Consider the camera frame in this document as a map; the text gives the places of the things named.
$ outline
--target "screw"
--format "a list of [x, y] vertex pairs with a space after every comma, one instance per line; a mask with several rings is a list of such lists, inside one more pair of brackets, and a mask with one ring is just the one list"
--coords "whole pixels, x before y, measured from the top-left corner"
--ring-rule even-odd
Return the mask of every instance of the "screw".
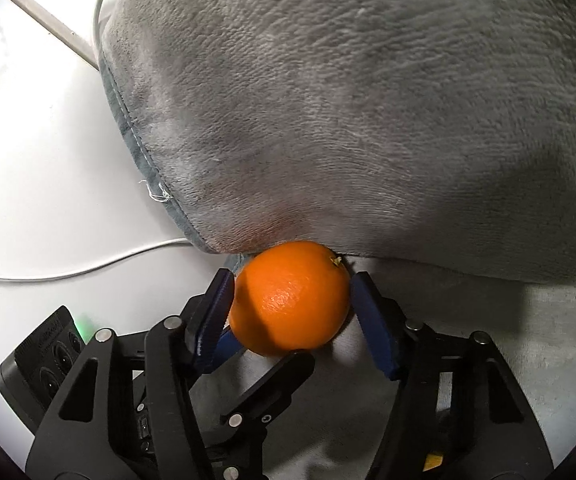
[[479, 343], [479, 345], [487, 345], [492, 342], [490, 336], [488, 336], [487, 333], [482, 332], [482, 330], [472, 332], [472, 339], [474, 339], [475, 342]]
[[95, 334], [95, 339], [100, 343], [103, 343], [104, 341], [108, 341], [108, 339], [110, 339], [112, 336], [113, 336], [112, 330], [110, 330], [109, 328], [102, 328], [101, 330], [97, 330], [97, 333]]
[[237, 480], [239, 478], [239, 469], [236, 467], [226, 467], [223, 470], [223, 480]]
[[405, 326], [413, 332], [418, 332], [423, 328], [423, 323], [421, 321], [417, 321], [416, 319], [406, 319]]
[[236, 428], [241, 425], [244, 421], [244, 418], [241, 416], [241, 413], [235, 413], [228, 419], [228, 424], [231, 428]]
[[168, 330], [174, 330], [181, 326], [181, 318], [179, 316], [170, 316], [164, 319], [164, 326]]

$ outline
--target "white table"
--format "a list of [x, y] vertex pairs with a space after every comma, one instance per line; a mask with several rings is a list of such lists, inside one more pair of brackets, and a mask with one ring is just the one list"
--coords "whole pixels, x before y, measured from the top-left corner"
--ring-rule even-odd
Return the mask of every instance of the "white table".
[[[91, 37], [95, 0], [36, 1]], [[98, 73], [0, 0], [0, 274], [81, 268], [183, 236], [140, 179]], [[203, 292], [223, 260], [166, 248], [72, 280], [0, 283], [0, 363], [61, 304], [89, 332], [147, 330]], [[20, 466], [31, 438], [0, 395], [0, 444]]]

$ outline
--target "orange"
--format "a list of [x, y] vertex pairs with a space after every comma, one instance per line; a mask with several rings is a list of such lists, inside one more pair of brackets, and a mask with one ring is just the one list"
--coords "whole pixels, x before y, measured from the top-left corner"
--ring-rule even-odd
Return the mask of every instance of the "orange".
[[314, 242], [287, 242], [255, 257], [235, 280], [229, 323], [239, 342], [274, 356], [332, 339], [349, 308], [341, 258]]

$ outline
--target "gray blanket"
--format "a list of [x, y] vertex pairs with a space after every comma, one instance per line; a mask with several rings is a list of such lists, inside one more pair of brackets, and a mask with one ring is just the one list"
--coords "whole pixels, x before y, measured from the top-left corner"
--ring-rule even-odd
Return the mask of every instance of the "gray blanket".
[[119, 0], [100, 57], [204, 250], [576, 284], [576, 0]]

